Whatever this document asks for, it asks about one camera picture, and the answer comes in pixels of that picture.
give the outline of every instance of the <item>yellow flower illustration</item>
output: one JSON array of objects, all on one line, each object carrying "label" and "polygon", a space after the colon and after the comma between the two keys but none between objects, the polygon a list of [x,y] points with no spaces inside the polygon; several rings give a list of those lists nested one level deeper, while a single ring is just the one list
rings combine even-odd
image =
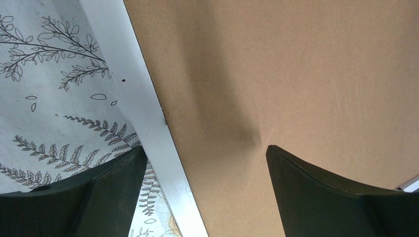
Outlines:
[{"label": "yellow flower illustration", "polygon": [[173,216],[170,216],[169,227],[173,231],[173,234],[175,234],[177,237],[182,237],[182,235],[180,234],[179,227],[177,226]]}]

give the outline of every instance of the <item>white patterned surface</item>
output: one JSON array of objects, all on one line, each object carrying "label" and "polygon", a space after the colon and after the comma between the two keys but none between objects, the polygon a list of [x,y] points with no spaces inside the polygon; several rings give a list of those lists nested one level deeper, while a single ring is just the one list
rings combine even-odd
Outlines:
[{"label": "white patterned surface", "polygon": [[[0,193],[27,192],[139,145],[79,2],[1,4]],[[180,236],[151,167],[128,236]]]}]

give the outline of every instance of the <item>white metal frame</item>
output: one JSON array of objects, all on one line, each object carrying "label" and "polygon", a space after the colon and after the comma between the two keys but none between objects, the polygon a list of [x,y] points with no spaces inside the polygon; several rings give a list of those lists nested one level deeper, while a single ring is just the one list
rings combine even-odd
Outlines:
[{"label": "white metal frame", "polygon": [[419,190],[419,175],[415,178],[409,180],[408,182],[404,183],[400,187],[397,188],[398,190],[407,192],[407,193],[413,193],[417,190]]},{"label": "white metal frame", "polygon": [[80,2],[182,235],[207,237],[123,0]]}]

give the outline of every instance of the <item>brown cardboard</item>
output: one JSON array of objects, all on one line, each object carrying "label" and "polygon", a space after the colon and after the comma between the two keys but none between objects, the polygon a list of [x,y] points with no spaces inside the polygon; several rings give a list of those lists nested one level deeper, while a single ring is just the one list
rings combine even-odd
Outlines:
[{"label": "brown cardboard", "polygon": [[419,173],[418,1],[125,3],[211,237],[284,236],[269,144],[379,187]]}]

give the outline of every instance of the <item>leaf branch drawing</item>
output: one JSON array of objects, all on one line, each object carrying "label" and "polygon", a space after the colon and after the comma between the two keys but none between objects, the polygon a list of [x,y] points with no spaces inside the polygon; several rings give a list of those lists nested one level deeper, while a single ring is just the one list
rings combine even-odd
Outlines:
[{"label": "leaf branch drawing", "polygon": [[[73,66],[70,73],[62,72],[65,76],[62,80],[60,89],[69,90],[69,82],[74,82],[77,86],[82,82],[82,78],[86,75],[94,76],[100,74],[103,78],[107,74],[110,78],[108,66],[102,58],[97,56],[99,45],[93,40],[90,34],[86,35],[86,43],[81,43],[78,37],[79,26],[71,26],[68,21],[65,23],[51,19],[51,17],[42,17],[42,27],[47,30],[38,35],[38,43],[33,43],[33,36],[23,37],[22,33],[13,25],[13,16],[1,17],[0,15],[0,43],[12,44],[10,48],[11,62],[0,63],[0,73],[6,73],[6,78],[12,78],[13,81],[20,81],[23,76],[22,66],[27,62],[37,65],[38,62],[43,63],[54,59],[56,63],[60,58],[74,58],[77,55],[82,58],[91,59],[91,65],[85,70],[82,66]],[[56,38],[69,46],[67,48],[55,47],[49,45],[45,40]],[[32,46],[30,52],[24,52],[19,46]]]},{"label": "leaf branch drawing", "polygon": [[148,237],[149,234],[151,234],[153,231],[150,231],[149,229],[147,229],[145,232],[143,232],[143,228],[140,228],[140,234],[137,236],[134,236],[134,229],[131,230],[131,233],[128,237]]},{"label": "leaf branch drawing", "polygon": [[[51,183],[52,178],[51,175],[48,174],[48,172],[45,173],[45,175],[42,175],[40,171],[38,173],[34,174],[32,171],[27,170],[27,172],[19,169],[10,169],[8,167],[3,166],[0,163],[0,172],[2,174],[6,174],[7,177],[16,180],[18,183],[22,183],[24,186],[31,186],[29,189],[35,189],[37,187],[48,185]],[[58,174],[55,177],[54,182],[60,181],[61,175]]]},{"label": "leaf branch drawing", "polygon": [[[81,123],[82,125],[89,125],[89,128],[93,129],[94,131],[101,132],[100,136],[105,137],[105,141],[108,142],[108,146],[112,146],[118,143],[123,142],[123,144],[115,147],[112,149],[112,152],[118,152],[123,151],[126,149],[132,149],[134,147],[140,146],[141,143],[139,140],[136,142],[133,142],[130,144],[130,142],[137,137],[137,133],[133,132],[127,136],[125,136],[126,133],[126,123],[122,126],[122,128],[118,131],[118,124],[114,122],[112,127],[109,127],[109,124],[106,120],[103,121],[103,123],[99,120],[93,121],[91,119],[86,118],[80,118],[80,117],[73,117],[73,116],[64,116],[66,119],[70,119],[71,121],[77,121],[78,123]],[[117,157],[124,152],[119,152],[114,155],[114,157]]]},{"label": "leaf branch drawing", "polygon": [[70,73],[66,73],[61,71],[61,74],[64,76],[62,79],[63,82],[61,82],[61,86],[59,89],[64,89],[65,91],[68,91],[70,89],[68,83],[74,82],[76,85],[79,85],[82,83],[83,78],[85,76],[91,76],[94,77],[95,74],[101,74],[104,78],[105,75],[108,75],[108,78],[111,78],[111,75],[109,73],[109,69],[107,67],[101,67],[99,63],[93,59],[90,60],[91,65],[87,66],[86,69],[80,65],[72,66],[73,70]]},{"label": "leaf branch drawing", "polygon": [[141,186],[140,191],[140,197],[142,199],[139,199],[140,202],[139,207],[143,207],[142,213],[144,215],[151,216],[154,213],[154,203],[156,202],[156,197],[160,196],[161,198],[164,198],[162,189],[160,187],[159,181],[157,180],[157,177],[154,173],[153,168],[151,167],[150,162],[147,162],[147,168],[144,174],[144,180]]},{"label": "leaf branch drawing", "polygon": [[[73,171],[78,170],[77,172],[73,173],[72,176],[90,169],[90,164],[94,160],[95,155],[99,152],[99,149],[92,151],[85,158],[85,161],[83,163],[80,163],[80,154],[82,152],[83,145],[78,146],[74,150],[73,154],[71,155],[71,158],[67,160],[69,144],[64,145],[60,149],[60,154],[58,154],[55,144],[52,144],[49,147],[49,152],[47,153],[45,149],[45,144],[41,144],[37,149],[37,146],[35,145],[34,142],[29,143],[26,139],[23,139],[21,136],[18,136],[18,135],[15,136],[15,139],[13,140],[13,142],[17,142],[18,143],[17,146],[22,147],[22,151],[32,152],[30,154],[31,156],[36,156],[36,157],[39,156],[38,161],[48,158],[49,160],[47,164],[53,164],[53,163],[59,162],[59,164],[55,166],[55,169],[67,167],[66,169],[63,170],[63,172],[73,172]],[[104,155],[103,157],[101,157],[94,166],[98,166],[104,163],[111,154],[112,153],[108,153]]]}]

